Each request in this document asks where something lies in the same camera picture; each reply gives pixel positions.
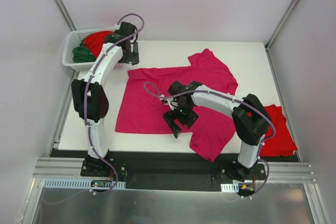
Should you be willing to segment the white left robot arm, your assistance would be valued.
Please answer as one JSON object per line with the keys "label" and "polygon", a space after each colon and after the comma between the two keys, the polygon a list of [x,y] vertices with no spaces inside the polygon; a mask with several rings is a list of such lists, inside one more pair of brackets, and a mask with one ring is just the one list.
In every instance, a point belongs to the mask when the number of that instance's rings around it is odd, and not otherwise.
{"label": "white left robot arm", "polygon": [[71,83],[74,110],[85,124],[90,145],[88,155],[97,159],[92,168],[99,176],[111,171],[111,163],[104,159],[109,151],[109,141],[104,132],[109,101],[104,85],[117,64],[139,63],[137,36],[138,29],[134,24],[118,24],[117,30],[105,37],[99,56],[87,74]]}

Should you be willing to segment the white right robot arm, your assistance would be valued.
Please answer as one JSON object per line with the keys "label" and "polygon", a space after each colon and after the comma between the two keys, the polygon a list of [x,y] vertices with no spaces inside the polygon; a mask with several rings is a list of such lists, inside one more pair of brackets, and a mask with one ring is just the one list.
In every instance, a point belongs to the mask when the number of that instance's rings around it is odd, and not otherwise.
{"label": "white right robot arm", "polygon": [[255,173],[254,166],[262,140],[268,129],[273,127],[271,117],[255,95],[237,97],[213,90],[196,81],[187,86],[175,81],[170,85],[168,93],[169,96],[161,94],[159,98],[170,107],[163,114],[163,118],[175,138],[182,132],[176,121],[191,128],[200,118],[194,112],[194,107],[200,106],[219,112],[233,120],[236,133],[242,141],[237,158],[237,176],[248,179]]}

